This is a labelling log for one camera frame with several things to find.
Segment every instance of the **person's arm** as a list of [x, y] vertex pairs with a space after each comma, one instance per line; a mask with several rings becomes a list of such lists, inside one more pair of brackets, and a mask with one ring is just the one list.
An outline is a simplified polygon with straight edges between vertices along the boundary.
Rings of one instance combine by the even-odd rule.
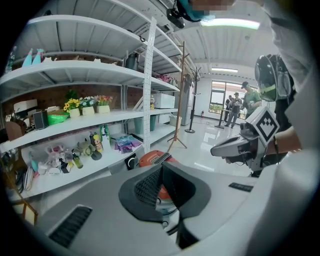
[[[301, 149], [301, 144], [296, 135], [295, 129], [290, 127], [287, 130], [280, 131], [275, 135], [276, 143], [278, 146], [278, 153], [287, 153], [289, 151], [295, 151]], [[274, 140], [270, 141], [266, 149], [266, 155], [276, 154]]]
[[255, 97], [255, 103], [252, 105], [252, 108], [255, 109], [255, 108], [261, 106], [262, 100], [261, 100], [260, 95], [259, 95], [258, 92], [256, 92], [256, 93], [254, 94], [254, 97]]

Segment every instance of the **orange object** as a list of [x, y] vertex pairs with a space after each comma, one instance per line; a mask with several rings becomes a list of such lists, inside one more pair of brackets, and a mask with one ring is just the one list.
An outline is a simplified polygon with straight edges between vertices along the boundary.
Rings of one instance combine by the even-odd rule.
[[[159, 150], [153, 150], [149, 153], [146, 153], [143, 157], [141, 157], [139, 161], [139, 167], [145, 167], [145, 166], [151, 166], [154, 164], [154, 161], [157, 160], [159, 157], [161, 157], [164, 154], [164, 152]], [[171, 163], [179, 163], [176, 159], [174, 159], [172, 156], [168, 157], [165, 162], [171, 162]], [[158, 197], [161, 200], [171, 200], [166, 188], [164, 185], [161, 186], [161, 189], [159, 191]]]

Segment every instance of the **plastic bag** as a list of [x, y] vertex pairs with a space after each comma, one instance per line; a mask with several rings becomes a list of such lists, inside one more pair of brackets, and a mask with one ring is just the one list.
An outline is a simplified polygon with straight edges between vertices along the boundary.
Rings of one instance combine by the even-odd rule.
[[69, 117], [69, 113], [61, 112], [61, 113], [55, 113], [55, 114], [48, 114], [48, 122], [49, 125], [55, 125], [59, 123], [63, 123], [67, 118]]

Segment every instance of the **potted plant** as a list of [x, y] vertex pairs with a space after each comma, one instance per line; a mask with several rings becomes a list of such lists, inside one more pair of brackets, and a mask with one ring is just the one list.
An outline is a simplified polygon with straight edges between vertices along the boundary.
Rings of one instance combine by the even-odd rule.
[[95, 114], [94, 104], [95, 98], [92, 96], [80, 98], [80, 107], [82, 108], [82, 115], [90, 116]]
[[96, 107], [96, 111], [100, 114], [103, 113], [109, 113], [110, 112], [110, 107], [109, 107], [109, 103], [111, 103], [112, 101], [112, 96], [104, 96], [104, 95], [98, 95], [96, 97], [94, 97], [96, 102], [97, 102], [97, 107]]
[[78, 99], [71, 98], [67, 103], [64, 104], [63, 110], [70, 114], [71, 118], [80, 116], [80, 101]]

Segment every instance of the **bottle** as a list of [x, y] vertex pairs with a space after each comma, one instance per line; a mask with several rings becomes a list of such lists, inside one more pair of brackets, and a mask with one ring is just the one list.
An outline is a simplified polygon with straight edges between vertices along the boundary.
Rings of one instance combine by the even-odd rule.
[[10, 52], [8, 63], [6, 64], [5, 71], [4, 71], [6, 74], [12, 71], [12, 65], [14, 64], [15, 57], [16, 57], [16, 55], [15, 55], [16, 50], [17, 50], [17, 47], [14, 46], [12, 51]]
[[153, 95], [151, 95], [150, 97], [150, 110], [154, 110], [155, 109], [155, 98]]
[[101, 144], [104, 151], [109, 151], [110, 147], [110, 136], [108, 126], [102, 125], [100, 126], [100, 136], [101, 136]]
[[82, 167], [84, 167], [83, 163], [80, 160], [80, 157], [77, 156], [75, 153], [72, 153], [72, 155], [73, 155], [73, 161], [76, 167], [78, 167], [78, 169], [81, 169]]
[[27, 66], [30, 66], [30, 65], [32, 64], [32, 51], [33, 51], [33, 50], [34, 50], [34, 49], [32, 49], [32, 48], [30, 49], [27, 57], [25, 57], [25, 59], [24, 59], [24, 62], [23, 62], [23, 64], [22, 64], [22, 67], [27, 67]]
[[93, 135], [93, 139], [94, 139], [96, 150], [101, 153], [103, 151], [103, 148], [101, 145], [100, 137], [96, 132]]
[[90, 131], [90, 142], [93, 146], [96, 146], [95, 140], [94, 140], [94, 135], [92, 134], [92, 132]]
[[40, 64], [41, 63], [41, 57], [44, 56], [44, 49], [36, 49], [37, 50], [37, 54], [34, 57], [33, 61], [32, 61], [32, 65], [35, 64]]

